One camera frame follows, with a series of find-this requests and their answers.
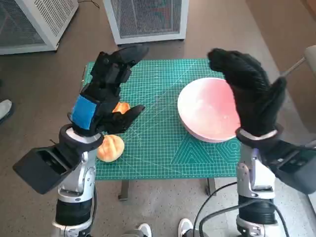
black cable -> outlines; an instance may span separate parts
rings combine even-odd
[[[89,2],[91,2],[91,3],[93,3],[98,9],[100,9],[100,6],[99,6],[99,4],[97,4],[95,1],[93,1],[93,0],[82,0],[82,1],[78,1],[78,3],[81,3],[81,2],[87,2],[87,1],[89,1]]]
[[[206,221],[208,221],[209,219],[211,219],[212,217],[220,215],[220,214],[224,214],[224,213],[229,212],[229,211],[233,211],[233,210],[236,210],[236,209],[240,209],[240,208],[246,207],[246,206],[251,205],[251,204],[256,203],[256,202],[266,202],[266,203],[269,203],[270,205],[273,205],[275,207],[276,212],[278,213],[278,215],[279,215],[279,217],[280,217],[280,219],[282,221],[285,235],[286,235],[286,237],[290,237],[290,235],[288,233],[288,229],[287,229],[286,223],[285,223],[285,219],[282,216],[282,213],[280,212],[278,207],[273,202],[270,202],[270,201],[267,201],[267,200],[262,200],[262,199],[253,199],[253,200],[247,201],[247,202],[245,202],[243,204],[232,206],[232,207],[220,210],[220,211],[216,211],[216,212],[213,212],[212,214],[209,214],[209,215],[205,216],[201,220],[201,222],[199,223],[199,227],[198,227],[200,237],[204,237],[204,233],[203,233],[203,225],[204,225],[204,223]]]
[[[204,206],[208,203],[208,201],[211,199],[211,197],[214,196],[218,191],[220,191],[220,190],[222,190],[222,189],[224,189],[224,188],[226,188],[226,187],[229,187],[229,186],[231,186],[231,185],[234,185],[234,184],[237,184],[237,182],[232,182],[232,183],[230,183],[230,184],[226,184],[226,185],[224,185],[224,186],[221,186],[220,188],[218,188],[217,190],[215,190],[215,191],[206,199],[206,201],[203,203],[203,205],[202,205],[201,208],[199,209],[199,211],[198,211],[198,213],[197,213],[196,219],[194,220],[193,230],[195,230],[196,227],[197,227],[198,216],[201,214],[201,212],[202,212]]]
[[[97,188],[94,184],[94,191],[93,191],[93,213],[92,213],[92,222],[91,226],[94,222],[95,214],[97,213],[97,205],[98,205],[98,198],[97,198]]]

table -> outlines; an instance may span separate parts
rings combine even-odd
[[[86,66],[84,83],[91,80],[93,62]],[[177,98],[182,88],[203,77],[223,78],[206,59],[143,60],[121,85],[121,100],[146,108],[130,129],[119,136],[123,155],[112,163],[96,163],[97,180],[122,180],[120,199],[127,198],[133,179],[207,178],[236,175],[240,144],[234,138],[211,144],[197,140],[182,126]]]

bread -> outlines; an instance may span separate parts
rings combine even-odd
[[[121,112],[121,114],[124,114],[126,111],[130,109],[130,106],[126,102],[118,102],[117,106],[114,108],[114,112]]]
[[[123,140],[116,135],[105,135],[103,143],[97,150],[97,157],[104,162],[118,159],[124,151]]]

wall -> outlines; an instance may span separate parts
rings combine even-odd
[[[246,2],[281,72],[301,59],[306,47],[316,44],[316,21],[305,1]],[[316,132],[316,78],[306,64],[288,77],[288,91],[306,128]]]

person's foot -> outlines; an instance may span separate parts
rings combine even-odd
[[[188,230],[191,229],[193,229],[192,222],[187,218],[182,219],[178,227],[178,237],[182,237]]]
[[[12,102],[3,100],[0,102],[0,123],[3,122],[12,113]]]
[[[144,233],[147,237],[152,237],[152,229],[150,229],[150,226],[146,223],[141,224],[138,229]]]

